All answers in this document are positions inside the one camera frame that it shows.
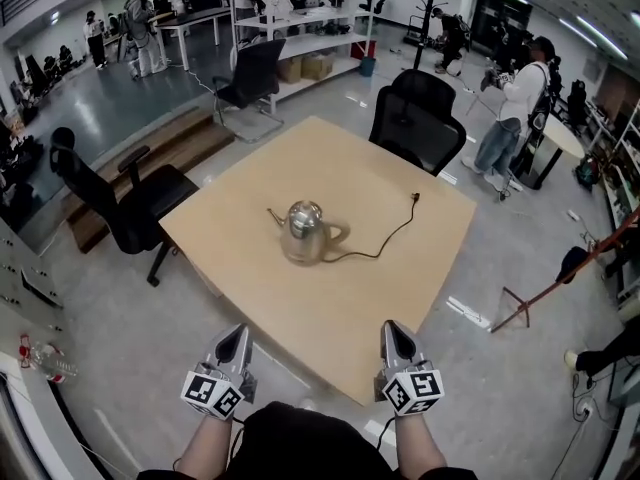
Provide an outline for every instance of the gray floor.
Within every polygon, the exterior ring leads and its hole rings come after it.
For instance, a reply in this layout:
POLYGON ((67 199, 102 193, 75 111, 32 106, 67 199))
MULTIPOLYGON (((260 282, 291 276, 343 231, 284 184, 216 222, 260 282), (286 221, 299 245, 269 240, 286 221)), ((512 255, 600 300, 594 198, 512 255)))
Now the gray floor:
MULTIPOLYGON (((216 47, 213 24, 194 25, 188 41, 190 68, 210 85, 213 74, 227 76, 230 25, 221 20, 221 44, 216 47)), ((42 102, 38 117, 25 130, 48 147, 53 130, 60 126, 76 134, 76 150, 91 165, 101 155, 167 112, 206 92, 182 65, 178 39, 167 43, 174 65, 160 76, 133 82, 126 64, 109 64, 98 71, 90 64, 77 76, 59 83, 42 102)), ((40 162, 29 179, 35 189, 34 211, 62 188, 49 163, 40 162)))
MULTIPOLYGON (((413 58, 404 45, 401 55, 389 53, 397 37, 390 33, 385 39, 373 78, 349 74, 285 101, 279 112, 287 126, 317 115, 365 140, 378 90, 413 58)), ((422 68, 431 71, 436 58, 427 53, 422 68)), ((463 68, 465 83, 478 87, 483 68, 484 60, 470 55, 463 68)), ((458 94, 454 116, 476 140, 469 140, 460 156, 474 154, 494 117, 479 104, 466 115, 475 97, 463 90, 460 80, 446 80, 458 94)), ((499 108, 498 91, 488 90, 482 99, 494 111, 499 108)), ((258 120, 246 119, 244 125, 255 132, 266 124, 258 120)), ((190 177, 201 186, 213 182, 264 143, 236 142, 196 167, 190 177)), ((447 305, 454 297, 493 321, 509 312, 509 302, 501 297, 504 285, 524 297, 549 285, 565 252, 583 245, 583 228, 567 216, 568 209, 581 215, 596 236, 610 232, 603 193, 596 188, 589 194, 576 184, 571 174, 575 163, 563 156, 541 191, 514 193, 504 204, 496 202, 493 189, 459 158, 446 168, 449 179, 478 208, 438 300, 430 312, 424 308, 429 314, 420 336, 446 390, 426 419, 449 463, 473 469, 480 479, 551 476, 578 425, 570 410, 571 376, 563 352, 604 347, 622 328, 610 293, 614 287, 602 283, 597 264, 537 304, 528 330, 519 320, 491 335, 447 305)), ((99 453, 129 476, 139 467, 169 468, 199 421, 178 397, 184 375, 213 335, 241 320, 240 312, 210 294, 182 256, 168 258, 156 289, 145 281, 152 254, 126 256, 111 237, 83 256, 63 226, 45 257, 53 264, 66 302, 81 371, 72 384, 63 386, 80 428, 99 453)), ((260 380, 256 404, 243 406, 239 417, 272 400, 296 404, 310 396, 322 412, 344 418, 375 442, 377 435, 365 426, 371 420, 384 425, 391 416, 387 404, 359 407, 307 372, 291 372, 286 357, 273 358, 262 345, 252 365, 260 380)), ((602 382, 594 396, 603 416, 613 418, 606 390, 602 382)), ((604 423, 597 417, 586 424, 560 472, 562 478, 584 479, 592 473, 611 425, 612 420, 604 423)), ((383 444, 382 453, 396 463, 392 445, 383 444)))

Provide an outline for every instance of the stainless steel kettle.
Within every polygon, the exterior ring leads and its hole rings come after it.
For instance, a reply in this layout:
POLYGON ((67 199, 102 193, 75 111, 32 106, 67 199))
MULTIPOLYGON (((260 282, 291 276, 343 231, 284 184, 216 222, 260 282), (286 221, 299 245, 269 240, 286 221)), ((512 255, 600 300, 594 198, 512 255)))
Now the stainless steel kettle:
POLYGON ((298 201, 284 219, 269 208, 267 210, 282 228, 282 252, 296 265, 315 265, 324 259, 327 250, 346 240, 351 233, 349 225, 341 219, 327 218, 322 208, 313 201, 298 201), (331 228, 340 232, 331 236, 331 228))

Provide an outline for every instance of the power outlet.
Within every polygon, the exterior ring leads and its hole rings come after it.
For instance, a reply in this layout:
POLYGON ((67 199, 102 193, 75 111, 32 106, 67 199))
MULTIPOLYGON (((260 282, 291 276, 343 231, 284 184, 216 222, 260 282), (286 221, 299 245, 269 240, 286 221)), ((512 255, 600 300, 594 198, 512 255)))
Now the power outlet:
POLYGON ((586 414, 586 419, 584 421, 587 421, 589 418, 591 418, 591 415, 595 410, 596 408, 593 406, 593 402, 591 400, 583 400, 578 404, 578 407, 576 407, 576 412, 578 413, 578 417, 584 417, 585 413, 588 412, 588 414, 586 414))

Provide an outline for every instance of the white pants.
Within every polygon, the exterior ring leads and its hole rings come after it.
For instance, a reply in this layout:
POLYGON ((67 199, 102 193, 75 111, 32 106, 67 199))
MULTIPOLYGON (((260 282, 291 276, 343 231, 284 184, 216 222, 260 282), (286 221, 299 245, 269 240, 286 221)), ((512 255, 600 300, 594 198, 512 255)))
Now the white pants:
POLYGON ((143 77, 164 71, 167 68, 160 56, 158 41, 152 35, 149 35, 149 41, 146 46, 141 47, 138 45, 138 55, 140 58, 140 75, 143 77))

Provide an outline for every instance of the cardboard box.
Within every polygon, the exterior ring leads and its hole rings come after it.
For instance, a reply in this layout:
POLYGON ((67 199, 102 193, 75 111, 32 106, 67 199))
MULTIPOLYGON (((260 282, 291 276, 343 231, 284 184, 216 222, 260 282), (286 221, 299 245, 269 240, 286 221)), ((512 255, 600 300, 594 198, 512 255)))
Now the cardboard box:
POLYGON ((333 55, 307 55, 302 59, 302 78, 324 80, 333 71, 333 60, 333 55))
POLYGON ((278 78, 288 84, 297 84, 302 79, 302 57, 278 62, 278 78))

